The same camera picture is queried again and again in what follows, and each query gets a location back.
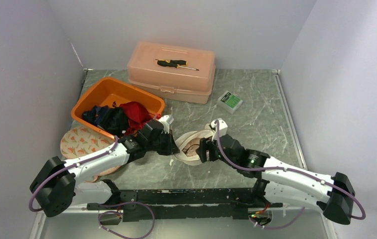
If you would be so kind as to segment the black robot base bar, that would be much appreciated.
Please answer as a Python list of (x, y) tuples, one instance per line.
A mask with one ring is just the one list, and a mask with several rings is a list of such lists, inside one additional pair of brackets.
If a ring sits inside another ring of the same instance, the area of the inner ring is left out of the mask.
[(122, 190), (119, 199), (89, 211), (119, 210), (124, 222), (164, 219), (232, 218), (246, 220), (271, 203), (252, 188)]

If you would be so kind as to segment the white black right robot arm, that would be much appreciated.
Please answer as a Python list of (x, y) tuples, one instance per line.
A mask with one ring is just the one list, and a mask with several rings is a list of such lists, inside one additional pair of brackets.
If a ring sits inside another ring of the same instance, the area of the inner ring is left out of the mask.
[(347, 175), (310, 172), (284, 163), (267, 153), (244, 148), (229, 135), (203, 137), (196, 150), (201, 162), (220, 160), (239, 174), (255, 178), (252, 202), (283, 203), (313, 209), (335, 223), (353, 219), (355, 191)]

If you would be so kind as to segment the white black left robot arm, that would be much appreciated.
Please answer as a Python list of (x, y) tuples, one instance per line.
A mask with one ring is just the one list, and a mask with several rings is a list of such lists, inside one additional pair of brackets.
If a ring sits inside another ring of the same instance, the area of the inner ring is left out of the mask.
[(141, 159), (150, 151), (164, 156), (177, 154), (179, 149), (170, 129), (172, 122), (173, 117), (165, 115), (148, 121), (135, 135), (115, 136), (111, 145), (94, 153), (70, 160), (57, 156), (48, 159), (29, 187), (29, 210), (54, 217), (78, 204), (116, 208), (121, 200), (117, 186), (110, 180), (88, 183), (88, 179)]

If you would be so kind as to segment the beige lace bra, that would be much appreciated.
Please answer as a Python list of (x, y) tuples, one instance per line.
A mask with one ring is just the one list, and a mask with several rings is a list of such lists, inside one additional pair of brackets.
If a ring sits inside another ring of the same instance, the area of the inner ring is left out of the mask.
[(199, 146), (199, 144), (187, 145), (182, 150), (183, 154), (186, 157), (198, 157), (197, 149), (199, 148)]

